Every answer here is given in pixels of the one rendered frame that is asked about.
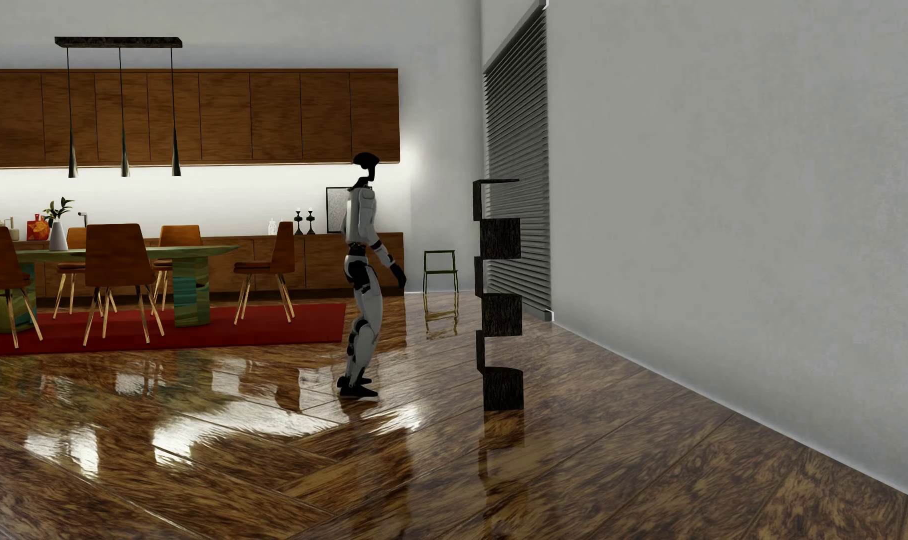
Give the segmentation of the small green metal stool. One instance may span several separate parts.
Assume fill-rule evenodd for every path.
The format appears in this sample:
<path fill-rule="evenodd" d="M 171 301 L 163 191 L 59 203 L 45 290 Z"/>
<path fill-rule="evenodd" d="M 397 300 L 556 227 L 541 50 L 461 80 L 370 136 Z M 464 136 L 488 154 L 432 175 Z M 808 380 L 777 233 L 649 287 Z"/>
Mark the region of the small green metal stool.
<path fill-rule="evenodd" d="M 428 264 L 428 255 L 449 255 L 450 256 L 450 267 L 449 268 L 430 268 Z M 431 275 L 451 275 L 453 277 L 453 287 L 455 294 L 460 293 L 460 280 L 459 272 L 457 268 L 457 259 L 456 259 L 456 250 L 425 250 L 423 252 L 423 284 L 422 284 L 422 294 L 427 295 L 428 293 L 428 276 Z"/>

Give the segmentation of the white humanoid robot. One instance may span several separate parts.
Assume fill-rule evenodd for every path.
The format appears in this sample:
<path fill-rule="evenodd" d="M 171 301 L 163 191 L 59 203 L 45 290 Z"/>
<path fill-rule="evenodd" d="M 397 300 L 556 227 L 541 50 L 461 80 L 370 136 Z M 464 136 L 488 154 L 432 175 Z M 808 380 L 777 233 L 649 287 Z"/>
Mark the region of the white humanoid robot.
<path fill-rule="evenodd" d="M 375 167 L 379 158 L 374 153 L 355 154 L 353 164 L 367 171 L 349 189 L 341 233 L 348 246 L 343 272 L 352 284 L 355 303 L 360 312 L 353 321 L 346 349 L 344 375 L 337 381 L 341 398 L 377 397 L 378 393 L 365 387 L 371 379 L 364 376 L 365 369 L 373 358 L 383 322 L 383 295 L 374 269 L 370 266 L 366 251 L 371 249 L 380 263 L 386 267 L 395 262 L 378 237 L 374 221 L 377 201 L 374 190 L 369 186 L 375 179 Z"/>

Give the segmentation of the wooden sideboard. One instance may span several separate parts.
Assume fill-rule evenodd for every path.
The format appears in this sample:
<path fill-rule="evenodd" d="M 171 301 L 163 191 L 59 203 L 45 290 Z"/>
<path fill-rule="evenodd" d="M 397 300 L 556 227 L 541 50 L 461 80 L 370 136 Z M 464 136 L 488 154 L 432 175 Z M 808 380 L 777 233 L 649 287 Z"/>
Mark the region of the wooden sideboard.
<path fill-rule="evenodd" d="M 388 252 L 403 265 L 403 233 L 382 232 L 380 238 Z M 343 274 L 343 261 L 348 247 L 339 234 L 322 233 L 314 235 L 296 235 L 295 268 L 285 274 L 289 289 L 343 290 L 349 297 L 352 286 Z M 238 293 L 244 276 L 233 273 L 235 263 L 269 262 L 274 248 L 274 237 L 268 235 L 242 236 L 203 236 L 203 246 L 234 245 L 238 249 L 225 254 L 212 255 L 208 259 L 209 286 L 211 293 Z M 48 241 L 14 242 L 17 251 L 46 250 Z M 382 291 L 388 296 L 403 294 L 389 269 L 380 264 L 376 254 L 367 250 L 367 257 L 378 274 Z M 57 273 L 55 263 L 35 264 L 36 292 L 42 298 L 54 298 L 60 285 L 61 275 Z M 272 291 L 276 298 L 277 287 L 272 276 L 254 277 L 253 292 Z M 75 296 L 89 297 L 93 289 L 86 285 L 84 276 L 75 278 Z"/>

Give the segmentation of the framed picture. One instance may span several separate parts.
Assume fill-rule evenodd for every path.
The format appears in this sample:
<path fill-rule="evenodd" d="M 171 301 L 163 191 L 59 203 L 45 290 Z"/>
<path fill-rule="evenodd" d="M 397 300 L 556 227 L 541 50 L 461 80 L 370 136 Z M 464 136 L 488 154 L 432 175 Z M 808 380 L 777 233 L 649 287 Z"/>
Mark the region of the framed picture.
<path fill-rule="evenodd" d="M 326 196 L 326 227 L 328 234 L 341 231 L 341 226 L 346 215 L 350 191 L 348 187 L 327 187 Z"/>

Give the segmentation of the dark zigzag shelving unit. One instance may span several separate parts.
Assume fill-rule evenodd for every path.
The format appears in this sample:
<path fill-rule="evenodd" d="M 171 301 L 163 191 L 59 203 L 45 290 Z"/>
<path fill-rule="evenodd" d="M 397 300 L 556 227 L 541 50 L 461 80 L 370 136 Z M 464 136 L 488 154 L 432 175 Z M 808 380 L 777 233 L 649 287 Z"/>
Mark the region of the dark zigzag shelving unit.
<path fill-rule="evenodd" d="M 522 255 L 520 219 L 484 218 L 483 185 L 516 183 L 515 178 L 473 182 L 473 219 L 480 222 L 480 255 L 474 258 L 474 292 L 482 301 L 483 327 L 476 330 L 476 363 L 483 376 L 484 411 L 517 411 L 524 407 L 523 371 L 485 363 L 485 338 L 518 337 L 522 329 L 522 297 L 484 292 L 484 261 L 515 260 Z"/>

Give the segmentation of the dark slatted window blind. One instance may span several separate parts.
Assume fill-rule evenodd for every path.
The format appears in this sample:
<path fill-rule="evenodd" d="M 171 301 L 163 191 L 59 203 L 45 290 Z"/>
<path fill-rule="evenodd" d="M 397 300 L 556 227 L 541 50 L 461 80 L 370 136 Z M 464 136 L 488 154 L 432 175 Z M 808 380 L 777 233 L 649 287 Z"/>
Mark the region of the dark slatted window blind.
<path fill-rule="evenodd" d="M 520 219 L 521 256 L 486 264 L 487 285 L 516 293 L 544 321 L 552 309 L 549 213 L 547 0 L 534 0 L 512 36 L 484 68 L 489 217 Z"/>

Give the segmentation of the red rug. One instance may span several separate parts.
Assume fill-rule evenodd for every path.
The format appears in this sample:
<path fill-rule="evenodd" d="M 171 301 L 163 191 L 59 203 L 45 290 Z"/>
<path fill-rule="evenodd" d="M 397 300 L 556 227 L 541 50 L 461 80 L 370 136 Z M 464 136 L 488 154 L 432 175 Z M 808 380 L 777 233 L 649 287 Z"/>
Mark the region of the red rug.
<path fill-rule="evenodd" d="M 26 330 L 19 332 L 19 346 L 14 348 L 10 332 L 5 331 L 0 333 L 0 356 L 340 342 L 345 303 L 296 304 L 293 312 L 292 322 L 288 323 L 278 305 L 249 306 L 244 319 L 234 325 L 234 308 L 213 307 L 209 324 L 177 327 L 172 312 L 165 311 L 161 317 L 165 334 L 160 336 L 155 320 L 148 317 L 146 341 L 139 312 L 132 306 L 109 315 L 106 337 L 100 336 L 101 320 L 96 315 L 85 345 L 85 311 L 62 312 L 57 318 L 42 313 L 37 319 L 43 339 L 39 340 L 28 324 Z"/>

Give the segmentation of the green dining table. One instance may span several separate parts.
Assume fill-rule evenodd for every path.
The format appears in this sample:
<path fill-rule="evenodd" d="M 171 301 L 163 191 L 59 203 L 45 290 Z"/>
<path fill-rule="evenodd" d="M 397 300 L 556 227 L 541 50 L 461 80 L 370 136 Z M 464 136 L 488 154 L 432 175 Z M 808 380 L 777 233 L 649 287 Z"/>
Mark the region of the green dining table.
<path fill-rule="evenodd" d="M 178 328 L 210 323 L 208 258 L 227 254 L 238 246 L 146 247 L 149 261 L 172 260 L 174 325 Z M 35 264 L 72 263 L 85 260 L 84 249 L 67 251 L 15 248 L 23 272 L 35 278 Z M 16 332 L 30 328 L 24 300 L 13 301 Z M 7 305 L 0 290 L 0 334 L 9 333 Z"/>

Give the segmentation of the black pendant lamp fixture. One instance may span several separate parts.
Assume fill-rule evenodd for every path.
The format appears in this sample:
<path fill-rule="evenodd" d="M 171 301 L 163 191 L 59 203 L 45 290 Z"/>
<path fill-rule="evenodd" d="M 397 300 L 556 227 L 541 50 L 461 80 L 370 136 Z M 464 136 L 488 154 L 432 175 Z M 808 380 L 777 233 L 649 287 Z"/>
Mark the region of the black pendant lamp fixture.
<path fill-rule="evenodd" d="M 125 130 L 124 130 L 124 76 L 123 76 L 123 58 L 122 58 L 122 49 L 124 48 L 135 48 L 135 49 L 146 49 L 146 48 L 167 48 L 171 51 L 170 53 L 170 71 L 172 79 L 172 175 L 180 176 L 180 162 L 179 162 L 179 151 L 176 138 L 176 127 L 175 127 L 175 103 L 174 103 L 174 84 L 173 84 L 173 65 L 172 65 L 172 49 L 182 48 L 183 42 L 179 37 L 175 36 L 56 36 L 54 38 L 54 44 L 65 49 L 65 57 L 67 64 L 67 79 L 68 79 L 68 112 L 72 113 L 71 105 L 71 84 L 70 84 L 70 55 L 69 50 L 74 48 L 115 48 L 117 49 L 118 56 L 118 73 L 119 73 L 119 92 L 120 92 L 120 115 L 121 115 L 121 176 L 123 178 L 128 178 L 130 176 L 130 168 L 127 157 L 126 150 L 126 140 L 125 140 Z M 68 177 L 76 178 L 77 175 L 77 161 L 76 161 L 76 151 L 75 151 L 75 142 L 74 142 L 74 133 L 73 133 L 73 120 L 69 120 L 69 158 L 68 158 Z"/>

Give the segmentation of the white vase with plant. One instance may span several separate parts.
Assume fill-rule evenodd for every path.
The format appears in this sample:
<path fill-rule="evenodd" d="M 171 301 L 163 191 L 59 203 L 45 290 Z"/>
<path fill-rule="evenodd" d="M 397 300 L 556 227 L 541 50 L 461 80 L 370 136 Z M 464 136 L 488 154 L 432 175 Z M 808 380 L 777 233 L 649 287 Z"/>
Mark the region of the white vase with plant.
<path fill-rule="evenodd" d="M 60 208 L 55 208 L 54 201 L 51 201 L 49 207 L 43 210 L 43 214 L 45 215 L 44 219 L 48 222 L 50 230 L 48 237 L 49 251 L 63 252 L 68 250 L 66 233 L 61 224 L 61 217 L 72 208 L 69 205 L 69 203 L 72 202 L 74 202 L 74 200 L 61 198 Z"/>

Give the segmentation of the wooden wall cabinets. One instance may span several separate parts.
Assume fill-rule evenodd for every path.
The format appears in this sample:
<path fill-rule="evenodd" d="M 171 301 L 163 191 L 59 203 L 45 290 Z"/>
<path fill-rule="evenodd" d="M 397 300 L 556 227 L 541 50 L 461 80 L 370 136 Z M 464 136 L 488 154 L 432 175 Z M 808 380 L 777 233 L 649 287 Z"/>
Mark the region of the wooden wall cabinets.
<path fill-rule="evenodd" d="M 125 68 L 131 166 L 172 164 L 171 71 Z M 0 168 L 121 164 L 117 69 L 0 69 Z M 395 68 L 174 69 L 184 166 L 339 165 L 369 152 L 401 159 Z"/>

